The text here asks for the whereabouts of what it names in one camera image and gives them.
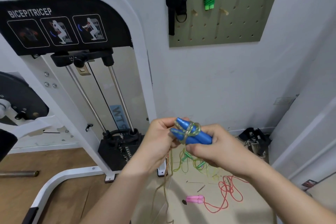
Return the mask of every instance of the gym machine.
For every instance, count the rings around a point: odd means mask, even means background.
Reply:
[[[152,120],[155,106],[148,58],[141,24],[127,0],[1,0],[0,15],[2,55],[23,77],[0,73],[0,122],[17,125],[11,133],[0,130],[0,161],[21,137],[56,128],[73,134],[97,163],[95,167],[65,170],[51,178],[23,221],[37,223],[58,184],[70,178],[100,174],[106,175],[105,182],[112,182],[135,153],[144,136],[134,128],[127,111],[113,69],[113,48],[134,48],[148,117]],[[46,54],[52,54],[56,67],[70,75],[102,135],[90,129],[92,124],[74,105],[75,100],[46,62]],[[107,129],[108,124],[103,124],[70,66],[83,68],[95,59],[102,59],[111,74],[128,129]],[[164,162],[157,175],[163,176],[165,169]]]

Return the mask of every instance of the wooden peg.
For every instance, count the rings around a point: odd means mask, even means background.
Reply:
[[[194,16],[197,16],[197,15],[198,15],[198,13],[197,13],[194,9],[191,10],[191,13],[192,13]]]
[[[225,15],[229,15],[229,12],[227,10],[224,10],[223,8],[219,9],[221,13],[225,14]]]

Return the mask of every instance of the guide rod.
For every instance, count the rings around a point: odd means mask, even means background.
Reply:
[[[118,93],[118,96],[119,96],[121,105],[122,105],[122,107],[123,107],[123,109],[124,109],[124,112],[125,112],[126,119],[127,119],[127,121],[128,121],[129,127],[130,127],[131,131],[134,132],[134,128],[133,128],[133,125],[132,125],[132,122],[131,122],[131,118],[129,117],[129,114],[128,114],[128,111],[127,111],[127,108],[126,108],[126,104],[125,104],[125,102],[124,102],[123,95],[121,94],[120,87],[119,87],[119,84],[118,84],[116,75],[115,75],[115,73],[114,73],[113,67],[112,67],[112,66],[109,66],[108,69],[109,69],[109,71],[110,71],[112,80],[113,80],[113,82],[114,82],[115,89],[117,90],[117,93]]]
[[[102,121],[100,120],[95,108],[93,107],[92,103],[90,102],[89,98],[87,97],[82,85],[79,83],[77,76],[74,74],[74,71],[72,70],[72,68],[70,66],[66,66],[67,71],[69,72],[71,78],[73,79],[73,81],[75,82],[77,88],[79,89],[79,91],[81,92],[83,98],[85,99],[86,103],[89,105],[93,115],[96,117],[100,127],[102,128],[103,132],[106,133],[106,129],[102,123]]]

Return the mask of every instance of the metal bar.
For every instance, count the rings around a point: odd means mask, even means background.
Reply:
[[[79,83],[78,79],[77,79],[77,76],[74,74],[72,68],[70,66],[66,66],[66,69],[68,70],[71,78],[73,79],[73,81],[75,82],[77,88],[79,89],[79,91],[81,92],[83,98],[85,99],[86,103],[89,105],[93,115],[96,117],[100,127],[102,128],[103,132],[106,133],[106,129],[102,123],[102,121],[100,120],[95,108],[93,107],[92,103],[90,102],[89,98],[87,97],[84,89],[82,88],[82,85]]]
[[[36,177],[40,171],[6,171],[0,172],[0,178]]]
[[[114,82],[115,89],[117,90],[117,93],[118,93],[118,96],[119,96],[121,105],[122,105],[122,107],[123,107],[123,109],[124,109],[124,112],[125,112],[126,119],[127,119],[127,121],[128,121],[129,127],[130,127],[131,131],[134,132],[134,128],[133,128],[133,125],[132,125],[132,122],[131,122],[131,118],[129,117],[129,114],[128,114],[128,111],[127,111],[127,108],[126,108],[126,104],[125,104],[125,102],[124,102],[123,95],[121,94],[120,87],[119,87],[119,84],[118,84],[116,75],[115,75],[115,73],[114,73],[113,67],[112,67],[112,66],[109,66],[108,69],[109,69],[109,71],[110,71],[112,80],[113,80],[113,82]]]

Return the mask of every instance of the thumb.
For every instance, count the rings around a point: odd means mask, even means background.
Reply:
[[[186,150],[192,155],[202,159],[211,159],[211,145],[206,144],[188,144],[185,146]]]

